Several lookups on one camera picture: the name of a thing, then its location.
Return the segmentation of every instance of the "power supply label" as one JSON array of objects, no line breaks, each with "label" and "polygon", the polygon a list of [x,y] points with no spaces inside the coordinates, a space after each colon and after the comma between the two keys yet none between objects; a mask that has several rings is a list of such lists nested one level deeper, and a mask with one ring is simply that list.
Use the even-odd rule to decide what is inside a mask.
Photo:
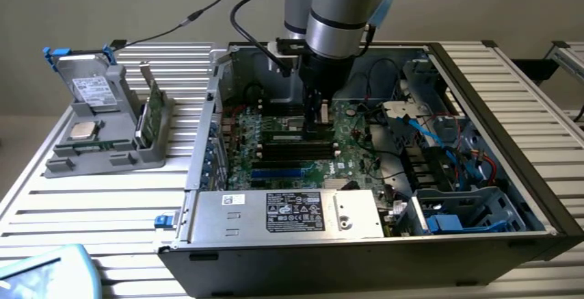
[{"label": "power supply label", "polygon": [[104,77],[76,78],[74,79],[74,85],[90,106],[114,105],[116,103],[116,97]]},{"label": "power supply label", "polygon": [[271,233],[326,230],[320,192],[267,193],[266,229]]}]

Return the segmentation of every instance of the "blue ram slot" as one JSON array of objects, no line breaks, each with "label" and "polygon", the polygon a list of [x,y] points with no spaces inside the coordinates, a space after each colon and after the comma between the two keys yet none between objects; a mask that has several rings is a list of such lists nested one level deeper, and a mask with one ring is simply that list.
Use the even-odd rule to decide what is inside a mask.
[{"label": "blue ram slot", "polygon": [[303,169],[252,170],[252,178],[302,178]]}]

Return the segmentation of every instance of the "sticker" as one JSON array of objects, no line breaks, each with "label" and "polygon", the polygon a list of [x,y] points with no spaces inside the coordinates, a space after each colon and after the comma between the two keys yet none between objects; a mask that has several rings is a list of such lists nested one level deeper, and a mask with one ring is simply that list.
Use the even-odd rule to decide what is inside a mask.
[{"label": "sticker", "polygon": [[320,192],[267,193],[266,195],[266,229],[268,232],[326,230]]},{"label": "sticker", "polygon": [[104,77],[76,78],[74,79],[74,85],[90,106],[116,104],[116,97]]},{"label": "sticker", "polygon": [[246,194],[223,195],[222,205],[244,205]]}]

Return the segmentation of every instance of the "green circuit board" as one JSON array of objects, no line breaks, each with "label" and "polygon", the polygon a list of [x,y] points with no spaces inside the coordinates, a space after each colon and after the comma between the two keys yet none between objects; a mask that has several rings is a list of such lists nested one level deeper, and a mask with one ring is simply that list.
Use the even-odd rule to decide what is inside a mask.
[{"label": "green circuit board", "polygon": [[[334,141],[339,144],[340,155],[335,159],[303,161],[303,172],[295,178],[270,178],[262,180],[256,187],[252,178],[252,163],[262,161],[256,156],[258,144],[262,142],[263,131],[300,131],[303,117],[262,116],[252,108],[244,109],[236,115],[228,115],[232,122],[232,133],[228,148],[230,159],[230,190],[279,190],[327,188],[332,179],[347,182],[356,181],[362,189],[383,191],[383,181],[366,174],[360,167],[360,160],[368,166],[372,161],[371,153],[355,143],[351,130],[358,122],[356,129],[363,131],[364,122],[356,116],[348,116],[347,110],[356,111],[356,105],[346,101],[336,101],[330,107],[330,119],[335,130]],[[380,177],[379,170],[372,170],[372,175]]]}]

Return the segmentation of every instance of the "white wall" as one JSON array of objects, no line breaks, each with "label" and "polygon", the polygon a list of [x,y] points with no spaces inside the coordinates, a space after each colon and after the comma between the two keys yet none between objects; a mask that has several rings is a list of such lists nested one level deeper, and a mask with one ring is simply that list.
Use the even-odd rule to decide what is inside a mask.
[{"label": "white wall", "polygon": [[[55,115],[70,102],[42,48],[90,49],[115,38],[136,40],[175,26],[212,0],[0,0],[0,114]],[[228,21],[239,0],[226,0],[166,41],[240,40]],[[284,0],[255,0],[242,24],[260,40],[282,34]],[[508,55],[539,57],[551,40],[584,41],[584,0],[396,0],[378,40],[495,40]],[[576,108],[584,86],[560,80]]]}]

